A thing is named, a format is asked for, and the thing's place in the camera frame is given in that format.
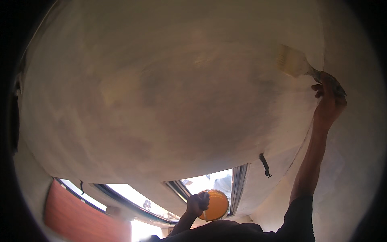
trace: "white ceiling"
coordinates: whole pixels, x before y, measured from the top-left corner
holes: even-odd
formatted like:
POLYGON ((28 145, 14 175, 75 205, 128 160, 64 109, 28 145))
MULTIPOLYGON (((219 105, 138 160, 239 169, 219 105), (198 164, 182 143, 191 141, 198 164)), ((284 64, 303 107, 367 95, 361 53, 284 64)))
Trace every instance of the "white ceiling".
POLYGON ((317 105, 310 77, 275 69, 278 43, 322 69, 315 1, 59 1, 27 52, 22 132, 51 176, 128 183, 177 215, 163 181, 251 163, 250 214, 317 105))

